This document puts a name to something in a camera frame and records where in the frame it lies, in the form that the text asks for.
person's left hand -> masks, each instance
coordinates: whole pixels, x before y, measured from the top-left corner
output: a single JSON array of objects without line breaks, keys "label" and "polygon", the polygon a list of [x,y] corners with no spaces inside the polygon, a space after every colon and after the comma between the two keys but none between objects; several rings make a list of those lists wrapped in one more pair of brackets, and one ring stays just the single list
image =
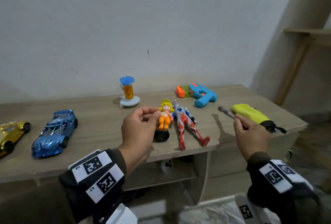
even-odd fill
[{"label": "person's left hand", "polygon": [[126,116],[122,124],[122,145],[118,148],[126,162],[127,174],[146,157],[153,143],[161,112],[156,107],[140,107]]}]

blue disc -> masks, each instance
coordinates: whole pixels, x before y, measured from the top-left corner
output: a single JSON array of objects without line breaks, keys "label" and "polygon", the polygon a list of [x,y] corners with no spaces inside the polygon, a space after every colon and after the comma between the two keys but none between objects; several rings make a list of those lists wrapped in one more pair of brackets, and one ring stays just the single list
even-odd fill
[{"label": "blue disc", "polygon": [[129,85],[129,84],[132,84],[134,82],[134,78],[131,77],[131,76],[124,76],[124,77],[120,78],[119,81],[123,85]]}]

orange pants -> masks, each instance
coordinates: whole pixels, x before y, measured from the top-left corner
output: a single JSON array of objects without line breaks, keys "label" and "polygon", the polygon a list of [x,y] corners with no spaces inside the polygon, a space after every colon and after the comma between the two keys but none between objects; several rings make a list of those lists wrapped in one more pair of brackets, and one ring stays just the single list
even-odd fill
[{"label": "orange pants", "polygon": [[159,130],[168,130],[169,124],[171,123],[170,117],[169,116],[161,116],[159,118]]}]

red foot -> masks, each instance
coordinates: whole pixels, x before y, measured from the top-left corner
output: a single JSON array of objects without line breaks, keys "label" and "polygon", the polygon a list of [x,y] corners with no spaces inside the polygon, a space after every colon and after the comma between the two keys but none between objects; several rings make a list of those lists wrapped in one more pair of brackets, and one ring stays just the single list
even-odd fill
[{"label": "red foot", "polygon": [[185,142],[184,141],[180,141],[179,146],[180,146],[181,150],[185,150]]},{"label": "red foot", "polygon": [[209,136],[208,137],[206,137],[206,138],[204,138],[202,141],[200,141],[201,142],[201,145],[203,146],[203,147],[205,147],[208,143],[209,143],[209,141],[210,141],[210,138],[209,138]]}]

ultraman figure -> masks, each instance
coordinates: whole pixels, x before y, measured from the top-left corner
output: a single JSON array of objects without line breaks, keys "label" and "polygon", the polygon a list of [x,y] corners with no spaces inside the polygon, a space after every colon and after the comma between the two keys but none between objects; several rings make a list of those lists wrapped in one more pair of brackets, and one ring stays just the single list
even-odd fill
[{"label": "ultraman figure", "polygon": [[184,130],[185,125],[188,125],[191,130],[193,131],[194,135],[199,139],[201,145],[205,147],[208,143],[210,138],[206,137],[205,139],[200,135],[198,130],[196,129],[194,122],[195,118],[191,116],[190,112],[187,110],[187,108],[180,107],[179,103],[175,100],[173,103],[173,109],[174,109],[174,117],[177,118],[177,125],[178,130],[180,134],[180,141],[179,146],[181,150],[185,150],[185,142],[184,142]]}]

